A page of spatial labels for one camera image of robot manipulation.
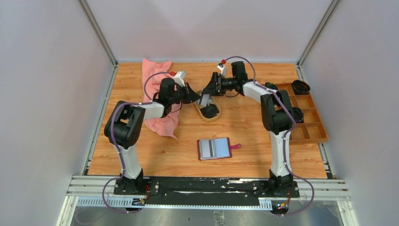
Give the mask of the yellow oval tray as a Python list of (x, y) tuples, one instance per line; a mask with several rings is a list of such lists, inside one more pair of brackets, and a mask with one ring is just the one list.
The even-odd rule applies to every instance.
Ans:
[(204, 122), (213, 122), (220, 117), (221, 108), (214, 97), (209, 96), (206, 106), (202, 106), (200, 102), (201, 99), (197, 100), (194, 106)]

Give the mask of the black credit card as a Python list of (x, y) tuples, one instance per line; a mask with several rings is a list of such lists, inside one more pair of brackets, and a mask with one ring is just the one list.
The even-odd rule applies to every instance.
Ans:
[(216, 117), (220, 111), (215, 104), (209, 104), (206, 107), (200, 109), (202, 116), (206, 119), (211, 119)]

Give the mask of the grey striped credit card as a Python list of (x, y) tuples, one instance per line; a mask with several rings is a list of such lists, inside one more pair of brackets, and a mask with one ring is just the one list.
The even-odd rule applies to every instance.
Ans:
[(200, 159), (213, 159), (216, 157), (213, 140), (199, 140)]

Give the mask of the red leather card holder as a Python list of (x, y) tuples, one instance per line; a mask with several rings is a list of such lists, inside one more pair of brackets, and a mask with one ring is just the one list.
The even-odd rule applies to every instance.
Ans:
[[(216, 157), (213, 159), (205, 159), (205, 160), (231, 158), (232, 151), (241, 148), (240, 143), (231, 145), (230, 139), (228, 137), (214, 138), (211, 140), (213, 140), (213, 142), (214, 142), (214, 150), (215, 150)], [(197, 140), (197, 148), (198, 148), (198, 159), (200, 161), (204, 161), (204, 160), (200, 159), (199, 140)]]

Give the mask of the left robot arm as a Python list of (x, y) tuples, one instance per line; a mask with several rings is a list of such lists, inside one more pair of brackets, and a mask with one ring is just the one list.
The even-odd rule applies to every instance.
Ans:
[(144, 189), (143, 169), (139, 163), (136, 143), (139, 140), (143, 122), (149, 119), (165, 118), (175, 104), (191, 104), (200, 99), (187, 82), (165, 78), (160, 89), (149, 102), (130, 103), (119, 101), (104, 128), (104, 135), (117, 150), (121, 171), (116, 180), (119, 188), (140, 194)]

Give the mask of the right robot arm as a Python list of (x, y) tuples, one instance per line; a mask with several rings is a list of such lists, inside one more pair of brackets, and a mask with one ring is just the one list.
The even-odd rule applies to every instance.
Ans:
[(231, 64), (231, 78), (226, 77), (227, 68), (224, 61), (219, 63), (217, 68), (219, 71), (212, 74), (202, 93), (222, 96), (226, 91), (235, 90), (260, 104), (263, 126), (269, 132), (272, 151), (266, 191), (277, 197), (282, 196), (294, 184), (289, 160), (289, 138), (296, 122), (288, 92), (266, 87), (254, 79), (250, 80), (242, 61)]

